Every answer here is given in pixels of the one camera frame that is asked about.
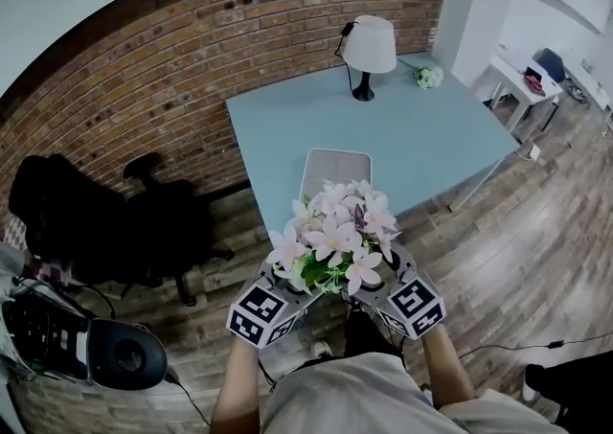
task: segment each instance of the white shoe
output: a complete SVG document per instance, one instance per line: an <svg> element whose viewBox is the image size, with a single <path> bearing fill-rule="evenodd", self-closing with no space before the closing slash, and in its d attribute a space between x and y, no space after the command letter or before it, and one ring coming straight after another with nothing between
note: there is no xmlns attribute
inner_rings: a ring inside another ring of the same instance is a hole
<svg viewBox="0 0 613 434"><path fill-rule="evenodd" d="M530 402L536 397L536 391L533 390L528 383L526 383L526 370L524 369L524 385L521 388L521 398L525 402Z"/></svg>
<svg viewBox="0 0 613 434"><path fill-rule="evenodd" d="M315 342L310 345L310 358L320 359L324 355L332 355L332 349L329 347L328 342L315 340Z"/></svg>

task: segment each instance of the green leaf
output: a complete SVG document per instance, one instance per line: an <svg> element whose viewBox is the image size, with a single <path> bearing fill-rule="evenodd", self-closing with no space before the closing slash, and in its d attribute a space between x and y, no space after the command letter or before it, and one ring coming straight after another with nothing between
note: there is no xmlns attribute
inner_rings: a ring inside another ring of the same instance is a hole
<svg viewBox="0 0 613 434"><path fill-rule="evenodd" d="M326 277L328 273L328 264L326 262L312 262L305 265L303 269L303 277L307 286L313 286L313 283L318 282Z"/></svg>

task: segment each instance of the wooden floor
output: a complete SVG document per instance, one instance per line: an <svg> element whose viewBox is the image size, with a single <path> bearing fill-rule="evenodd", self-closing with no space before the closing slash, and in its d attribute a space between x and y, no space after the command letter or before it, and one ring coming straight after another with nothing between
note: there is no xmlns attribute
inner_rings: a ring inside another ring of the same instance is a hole
<svg viewBox="0 0 613 434"><path fill-rule="evenodd" d="M509 105L496 115L509 116ZM579 340L613 329L613 140L602 137L600 112L569 97L535 140L542 149L537 163L511 155L461 211L447 210L456 193L450 191L399 219L399 240L444 295L446 323L460 353L489 343ZM527 156L529 148L521 153ZM172 283L132 289L115 302L118 318L147 322L160 336L170 364L208 417L231 342L224 329L228 305L270 248L250 191L214 203L212 218L216 239L237 256L190 273L195 308L177 304ZM96 295L82 298L107 313ZM340 352L344 314L337 297L320 300L301 329L261 354L268 372L280 377L302 364L315 338ZM518 399L525 364L554 365L612 344L608 337L554 351L486 349L463 362L480 390L495 388ZM420 342L407 341L405 354L411 375L427 381ZM185 394L167 384L125 393L39 377L14 381L11 389L33 434L207 431ZM261 377L264 406L268 395ZM556 412L546 400L534 408L550 418Z"/></svg>

